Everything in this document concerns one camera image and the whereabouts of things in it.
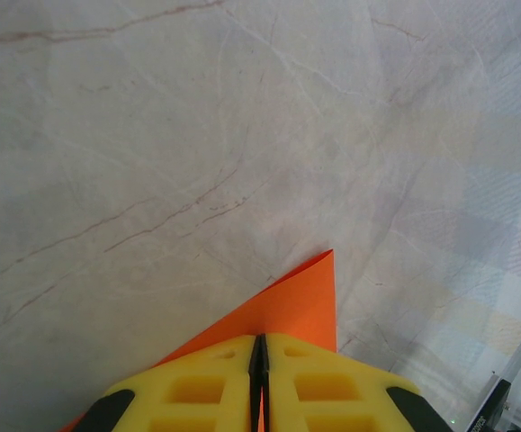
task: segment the orange triangle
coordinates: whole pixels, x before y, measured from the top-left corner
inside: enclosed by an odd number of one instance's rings
[[[155,365],[242,335],[285,333],[337,351],[334,251],[309,259]],[[68,432],[76,420],[61,432]]]

